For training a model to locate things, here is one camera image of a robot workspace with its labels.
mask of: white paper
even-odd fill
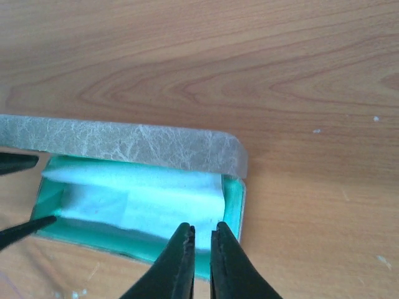
[[[99,222],[169,239],[182,222],[196,229],[196,248],[210,250],[211,231],[223,220],[220,174],[113,163],[69,163],[43,176],[69,183],[61,217]]]

